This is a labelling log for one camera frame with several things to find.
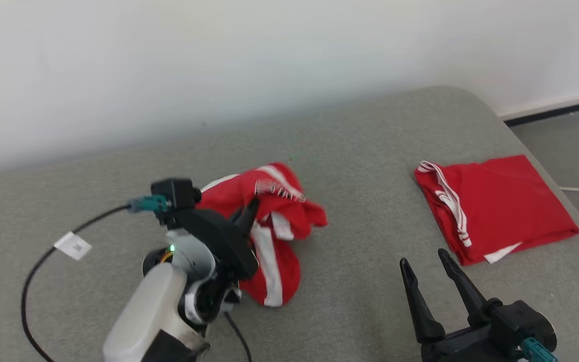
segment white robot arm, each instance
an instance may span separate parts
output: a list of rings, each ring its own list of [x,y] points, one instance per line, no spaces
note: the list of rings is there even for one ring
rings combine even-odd
[[[247,246],[256,199],[227,220],[194,209],[200,198],[187,180],[165,179],[151,190],[170,206],[156,217],[170,230],[173,253],[167,257],[169,249],[155,250],[146,257],[145,278],[104,343],[105,362],[196,360],[210,347],[204,339],[207,325],[239,303],[238,280],[258,269]]]

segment teal connector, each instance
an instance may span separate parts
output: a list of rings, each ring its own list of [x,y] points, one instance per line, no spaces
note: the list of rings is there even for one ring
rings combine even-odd
[[[129,213],[138,213],[140,211],[159,211],[164,213],[168,210],[167,198],[163,195],[151,195],[130,199],[131,206]]]
[[[522,353],[530,362],[558,362],[558,359],[533,337],[522,341]]]

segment barcode label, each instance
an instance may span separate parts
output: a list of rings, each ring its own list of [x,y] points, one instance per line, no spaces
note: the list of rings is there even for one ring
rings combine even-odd
[[[92,246],[89,243],[73,234],[73,232],[68,232],[66,235],[62,236],[54,246],[57,249],[62,250],[67,256],[73,257],[75,260],[81,259],[90,249],[92,249]]]

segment red cloth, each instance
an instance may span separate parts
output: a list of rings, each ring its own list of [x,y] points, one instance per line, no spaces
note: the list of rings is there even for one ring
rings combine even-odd
[[[260,206],[250,236],[260,268],[253,279],[240,281],[240,287],[260,304],[278,307],[294,296],[301,281],[299,260],[286,241],[304,239],[312,225],[328,225],[328,219],[303,195],[292,170],[278,162],[210,183],[197,208],[214,209],[228,218],[255,196]]]
[[[450,166],[422,161],[414,174],[461,265],[579,234],[523,154]]]

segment gray sofa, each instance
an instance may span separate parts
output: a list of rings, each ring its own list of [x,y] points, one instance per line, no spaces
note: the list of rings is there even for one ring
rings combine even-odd
[[[433,87],[307,117],[241,125],[162,146],[0,174],[0,361],[41,360],[26,341],[26,273],[64,232],[166,176],[202,185],[272,161],[295,170],[330,225],[292,243],[303,281],[279,309],[248,298],[232,314],[254,361],[420,360],[398,261],[408,257],[446,331],[466,312],[437,249],[446,245],[413,170],[421,160],[483,161],[524,153],[579,225],[579,213],[533,155],[478,98]],[[56,361],[102,360],[115,319],[165,231],[150,215],[118,215],[83,233],[93,250],[57,253],[29,296],[30,328]],[[579,360],[579,236],[464,269],[487,298],[522,299],[553,322],[556,355]],[[205,360],[245,360],[221,318]]]

